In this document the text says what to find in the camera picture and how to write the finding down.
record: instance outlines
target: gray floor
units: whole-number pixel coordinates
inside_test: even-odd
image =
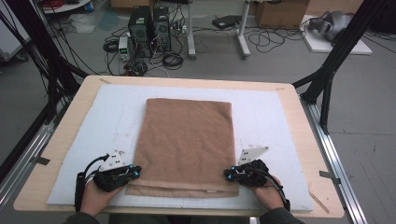
[[[94,33],[67,35],[72,48],[96,72],[106,70],[106,54],[102,50],[104,39],[127,24],[127,20],[120,20],[107,7],[108,4],[103,4],[91,13],[97,24]],[[194,22],[210,26],[207,18]],[[326,53],[311,53],[304,41],[288,40],[269,53],[259,53],[248,43],[251,56],[242,60],[233,34],[209,33],[196,38],[199,39],[197,50],[202,53],[197,55],[196,61],[185,57],[179,70],[167,70],[169,77],[292,83],[318,70],[327,57]],[[396,42],[375,40],[396,50]],[[396,57],[371,41],[364,38],[363,41],[373,54],[348,56],[337,72],[333,82],[329,131],[367,221],[396,223],[393,165],[396,159]],[[187,55],[186,48],[181,54]],[[118,73],[120,66],[122,62],[116,56],[111,70]],[[162,70],[153,69],[147,77],[167,75]],[[304,92],[304,89],[300,88],[298,92]],[[44,86],[32,61],[13,61],[0,67],[0,162],[17,144],[46,101]],[[15,211],[12,204],[17,194],[18,190],[8,200],[0,214],[0,223],[62,223],[68,216],[65,213]],[[106,223],[106,215],[100,219],[101,223]],[[304,221],[348,223],[348,218],[305,218]]]

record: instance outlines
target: sleeve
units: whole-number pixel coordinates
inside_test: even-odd
[[[64,224],[99,224],[99,222],[86,213],[75,213],[73,216],[68,217]]]
[[[277,208],[260,217],[261,224],[304,224],[286,208]]]

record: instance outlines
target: desktop computer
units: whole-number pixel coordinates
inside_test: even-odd
[[[134,7],[128,22],[131,38],[137,42],[151,41],[154,38],[153,26],[150,7]]]
[[[168,7],[155,7],[153,9],[153,20],[157,49],[162,51],[171,50],[171,33],[169,27],[169,9]]]

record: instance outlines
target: wooden board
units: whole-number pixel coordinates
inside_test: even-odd
[[[293,214],[298,217],[342,217],[344,215],[343,207],[332,181],[318,175],[319,171],[327,171],[327,167],[321,157],[318,144],[305,116],[298,95],[290,84],[105,76],[90,76],[85,78],[73,103],[69,106],[64,118],[42,154],[42,157],[50,159],[50,163],[47,166],[38,164],[35,167],[14,203],[15,209],[22,211],[74,211],[74,207],[70,205],[48,205],[47,199],[55,184],[64,157],[68,149],[72,146],[79,126],[91,108],[99,88],[102,85],[110,83],[141,86],[276,91],[290,128],[291,138],[297,155],[304,170],[309,193],[314,199],[314,211],[310,213],[294,212]],[[131,208],[121,206],[109,207],[106,212],[254,217],[262,213],[251,210]]]

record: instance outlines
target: folded cloth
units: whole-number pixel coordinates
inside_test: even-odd
[[[223,170],[235,165],[231,104],[148,99],[134,154],[141,176],[126,194],[160,197],[233,197]]]

